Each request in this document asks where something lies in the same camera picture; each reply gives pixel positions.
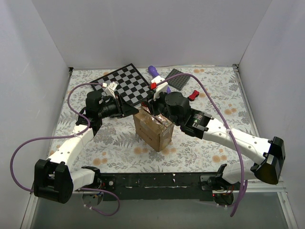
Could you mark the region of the black white checkerboard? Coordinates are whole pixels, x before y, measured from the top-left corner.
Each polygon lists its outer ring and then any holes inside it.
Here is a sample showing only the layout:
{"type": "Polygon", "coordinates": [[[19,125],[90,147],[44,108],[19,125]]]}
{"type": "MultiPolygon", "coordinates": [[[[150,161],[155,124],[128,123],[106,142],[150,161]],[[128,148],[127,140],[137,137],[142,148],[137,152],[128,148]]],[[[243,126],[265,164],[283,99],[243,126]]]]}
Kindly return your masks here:
{"type": "Polygon", "coordinates": [[[93,90],[100,91],[103,96],[106,92],[101,84],[111,82],[117,83],[115,95],[121,95],[132,106],[140,104],[148,95],[153,94],[149,83],[132,63],[91,81],[93,90]]]}

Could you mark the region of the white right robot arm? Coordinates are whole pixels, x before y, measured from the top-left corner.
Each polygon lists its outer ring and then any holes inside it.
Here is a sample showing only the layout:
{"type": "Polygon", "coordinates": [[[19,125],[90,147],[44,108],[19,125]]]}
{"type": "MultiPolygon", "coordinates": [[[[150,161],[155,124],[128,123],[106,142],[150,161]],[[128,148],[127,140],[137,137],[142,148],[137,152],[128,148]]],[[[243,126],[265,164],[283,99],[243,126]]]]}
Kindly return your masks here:
{"type": "Polygon", "coordinates": [[[285,146],[281,138],[259,138],[237,129],[228,129],[209,114],[191,108],[189,100],[179,92],[161,93],[154,99],[149,95],[142,104],[152,115],[163,115],[191,137],[221,144],[230,149],[239,149],[248,157],[243,165],[221,165],[209,186],[228,189],[241,180],[259,179],[267,184],[279,182],[285,161],[285,146]]]}

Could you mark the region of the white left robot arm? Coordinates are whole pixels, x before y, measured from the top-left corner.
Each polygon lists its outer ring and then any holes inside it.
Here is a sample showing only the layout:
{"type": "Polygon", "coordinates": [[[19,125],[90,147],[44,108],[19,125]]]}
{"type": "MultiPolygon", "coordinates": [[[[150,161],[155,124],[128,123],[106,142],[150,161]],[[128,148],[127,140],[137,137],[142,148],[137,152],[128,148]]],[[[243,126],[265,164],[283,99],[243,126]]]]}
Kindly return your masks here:
{"type": "Polygon", "coordinates": [[[73,128],[72,137],[68,138],[54,154],[47,159],[40,159],[34,168],[34,195],[48,200],[66,203],[73,191],[88,187],[96,191],[102,185],[98,176],[99,169],[85,166],[71,172],[72,164],[83,148],[90,142],[106,117],[124,118],[135,115],[139,110],[121,95],[103,96],[99,91],[87,94],[86,106],[81,110],[73,128]]]}

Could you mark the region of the dark grey studded plate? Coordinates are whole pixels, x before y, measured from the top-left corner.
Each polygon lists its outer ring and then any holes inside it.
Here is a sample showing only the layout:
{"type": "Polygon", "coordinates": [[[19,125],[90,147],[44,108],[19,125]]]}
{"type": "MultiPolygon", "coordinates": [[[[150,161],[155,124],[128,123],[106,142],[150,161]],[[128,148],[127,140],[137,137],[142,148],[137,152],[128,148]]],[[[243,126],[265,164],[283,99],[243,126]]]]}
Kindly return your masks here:
{"type": "MultiPolygon", "coordinates": [[[[170,73],[166,76],[166,79],[172,77],[173,75],[182,74],[181,71],[177,69],[172,69],[170,73]]],[[[188,83],[190,76],[188,75],[179,75],[168,81],[168,85],[174,89],[181,91],[184,86],[188,83]]]]}

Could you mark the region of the brown taped cardboard box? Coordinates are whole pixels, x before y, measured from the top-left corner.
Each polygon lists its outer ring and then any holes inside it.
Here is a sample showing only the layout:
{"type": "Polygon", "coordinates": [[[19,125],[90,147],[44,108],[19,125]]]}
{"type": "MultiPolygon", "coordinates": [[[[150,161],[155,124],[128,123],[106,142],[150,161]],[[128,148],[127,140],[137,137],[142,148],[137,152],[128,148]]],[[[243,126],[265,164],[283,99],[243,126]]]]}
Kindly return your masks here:
{"type": "Polygon", "coordinates": [[[133,119],[136,134],[155,151],[162,151],[171,142],[174,124],[164,116],[153,116],[147,107],[141,106],[133,119]]]}

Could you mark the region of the red black utility knife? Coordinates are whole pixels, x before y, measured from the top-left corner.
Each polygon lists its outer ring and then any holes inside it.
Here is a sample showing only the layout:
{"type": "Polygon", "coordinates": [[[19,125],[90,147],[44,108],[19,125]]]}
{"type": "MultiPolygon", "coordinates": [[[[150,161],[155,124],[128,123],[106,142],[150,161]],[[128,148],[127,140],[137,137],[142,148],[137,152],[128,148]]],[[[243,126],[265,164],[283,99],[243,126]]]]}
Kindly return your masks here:
{"type": "Polygon", "coordinates": [[[188,96],[188,100],[189,101],[194,101],[199,96],[199,94],[200,94],[199,91],[194,90],[193,93],[188,96]]]}

